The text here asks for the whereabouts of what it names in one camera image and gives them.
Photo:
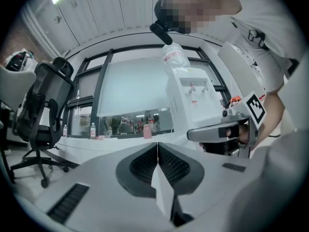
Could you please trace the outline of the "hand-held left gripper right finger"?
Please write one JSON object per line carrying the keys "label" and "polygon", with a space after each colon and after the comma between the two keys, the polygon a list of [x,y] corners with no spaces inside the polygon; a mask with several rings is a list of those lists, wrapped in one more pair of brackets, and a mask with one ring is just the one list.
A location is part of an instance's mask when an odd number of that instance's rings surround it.
{"label": "hand-held left gripper right finger", "polygon": [[240,232],[242,191],[261,174],[264,150],[242,159],[158,143],[158,153],[174,190],[173,232]]}

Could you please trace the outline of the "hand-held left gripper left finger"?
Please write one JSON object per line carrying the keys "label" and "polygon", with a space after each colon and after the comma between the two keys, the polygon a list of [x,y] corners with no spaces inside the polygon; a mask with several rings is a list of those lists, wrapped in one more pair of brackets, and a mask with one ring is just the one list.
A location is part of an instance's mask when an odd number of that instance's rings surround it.
{"label": "hand-held left gripper left finger", "polygon": [[157,144],[92,158],[46,189],[36,206],[73,232],[167,232],[151,181]]}

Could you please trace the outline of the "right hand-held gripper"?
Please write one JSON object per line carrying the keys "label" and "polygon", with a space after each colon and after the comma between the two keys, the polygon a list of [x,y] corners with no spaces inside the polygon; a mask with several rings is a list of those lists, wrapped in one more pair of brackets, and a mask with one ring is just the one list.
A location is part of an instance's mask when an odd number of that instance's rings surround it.
{"label": "right hand-held gripper", "polygon": [[[202,148],[207,153],[248,158],[265,117],[265,108],[256,93],[252,91],[230,108],[223,110],[220,124],[190,129],[187,131],[187,139],[203,143]],[[231,136],[227,136],[226,133],[228,129],[236,129],[240,124],[249,127],[249,142],[246,144],[240,142],[235,133]]]}

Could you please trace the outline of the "white water dispenser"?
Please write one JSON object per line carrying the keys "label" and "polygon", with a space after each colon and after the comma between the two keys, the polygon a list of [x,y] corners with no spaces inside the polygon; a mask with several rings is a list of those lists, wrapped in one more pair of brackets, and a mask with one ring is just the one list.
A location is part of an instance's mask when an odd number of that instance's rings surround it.
{"label": "white water dispenser", "polygon": [[221,123],[222,105],[207,73],[199,68],[165,66],[166,93],[172,116],[176,144],[202,151],[187,139],[190,129]]}

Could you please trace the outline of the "person's right forearm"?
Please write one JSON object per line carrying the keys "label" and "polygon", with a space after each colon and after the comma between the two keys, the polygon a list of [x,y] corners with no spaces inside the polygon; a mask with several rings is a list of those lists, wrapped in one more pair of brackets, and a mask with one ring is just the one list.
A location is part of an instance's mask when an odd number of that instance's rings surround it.
{"label": "person's right forearm", "polygon": [[279,125],[284,112],[284,105],[278,96],[279,89],[268,92],[264,100],[264,108],[266,111],[266,118],[261,125],[254,145],[256,148],[262,141],[264,141]]}

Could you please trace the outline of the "large clear water bottle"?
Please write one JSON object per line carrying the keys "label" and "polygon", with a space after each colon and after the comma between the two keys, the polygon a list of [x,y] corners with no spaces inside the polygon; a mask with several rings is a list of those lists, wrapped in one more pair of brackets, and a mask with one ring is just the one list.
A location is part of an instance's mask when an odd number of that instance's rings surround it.
{"label": "large clear water bottle", "polygon": [[190,61],[186,56],[184,49],[177,43],[164,45],[163,62],[172,68],[188,68],[191,67]]}

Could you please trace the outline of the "person's right hand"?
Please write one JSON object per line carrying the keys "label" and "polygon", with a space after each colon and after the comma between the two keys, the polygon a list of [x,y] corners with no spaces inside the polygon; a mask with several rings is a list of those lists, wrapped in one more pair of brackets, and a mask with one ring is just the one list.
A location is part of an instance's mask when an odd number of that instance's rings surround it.
{"label": "person's right hand", "polygon": [[242,144],[247,144],[249,142],[249,126],[239,124],[239,136],[238,141]]}

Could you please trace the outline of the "white roller blind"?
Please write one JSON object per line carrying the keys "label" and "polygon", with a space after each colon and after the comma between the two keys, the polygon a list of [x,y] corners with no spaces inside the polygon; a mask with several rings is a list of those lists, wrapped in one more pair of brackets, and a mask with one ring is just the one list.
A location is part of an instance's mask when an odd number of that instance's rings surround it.
{"label": "white roller blind", "polygon": [[97,115],[116,116],[169,107],[164,66],[161,58],[110,64],[103,79]]}

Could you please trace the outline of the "black office chair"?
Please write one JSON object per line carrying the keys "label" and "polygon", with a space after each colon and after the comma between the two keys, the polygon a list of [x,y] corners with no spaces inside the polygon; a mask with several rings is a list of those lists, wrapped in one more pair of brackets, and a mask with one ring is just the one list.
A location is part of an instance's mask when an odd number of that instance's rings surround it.
{"label": "black office chair", "polygon": [[15,170],[36,165],[42,174],[41,187],[47,188],[49,178],[44,172],[44,165],[62,167],[66,173],[69,171],[67,164],[42,157],[41,152],[54,148],[63,136],[60,119],[74,90],[73,71],[72,65],[62,57],[52,62],[42,60],[37,64],[34,71],[36,81],[27,92],[21,113],[14,115],[12,123],[13,134],[28,142],[30,153],[35,152],[36,155],[31,157],[26,153],[20,163],[11,166],[12,178]]}

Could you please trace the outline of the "person's white t-shirt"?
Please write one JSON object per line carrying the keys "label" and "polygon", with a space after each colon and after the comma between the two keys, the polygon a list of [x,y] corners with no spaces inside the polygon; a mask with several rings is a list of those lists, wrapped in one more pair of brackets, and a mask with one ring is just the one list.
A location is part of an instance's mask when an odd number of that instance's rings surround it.
{"label": "person's white t-shirt", "polygon": [[291,62],[300,61],[306,39],[280,0],[215,0],[222,15],[229,15],[240,32],[241,47],[259,66],[266,98],[277,100]]}

